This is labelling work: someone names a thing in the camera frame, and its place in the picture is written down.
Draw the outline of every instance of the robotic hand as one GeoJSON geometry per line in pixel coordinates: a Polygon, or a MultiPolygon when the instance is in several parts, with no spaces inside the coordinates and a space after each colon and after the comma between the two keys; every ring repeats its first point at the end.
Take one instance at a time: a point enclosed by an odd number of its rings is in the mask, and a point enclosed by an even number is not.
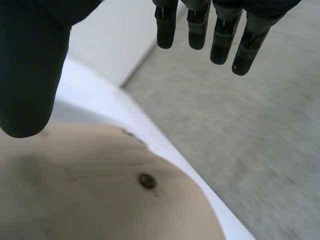
{"type": "MultiPolygon", "coordinates": [[[[152,0],[156,5],[157,44],[169,49],[174,41],[176,12],[179,0],[152,0]]],[[[200,50],[205,45],[211,0],[181,0],[188,8],[189,45],[200,50]]],[[[271,26],[301,0],[212,0],[217,19],[210,60],[226,62],[243,9],[247,22],[235,55],[232,72],[245,75],[264,42],[271,26]]]]}
{"type": "MultiPolygon", "coordinates": [[[[211,2],[182,1],[189,9],[189,44],[201,49],[211,2]]],[[[270,27],[299,1],[213,0],[218,18],[211,61],[225,63],[244,8],[247,24],[232,71],[246,74],[270,27]]],[[[68,52],[71,28],[101,2],[103,0],[0,0],[0,127],[8,135],[30,137],[47,125],[68,52]]],[[[174,39],[178,0],[153,2],[157,42],[168,49],[174,39]]]]}

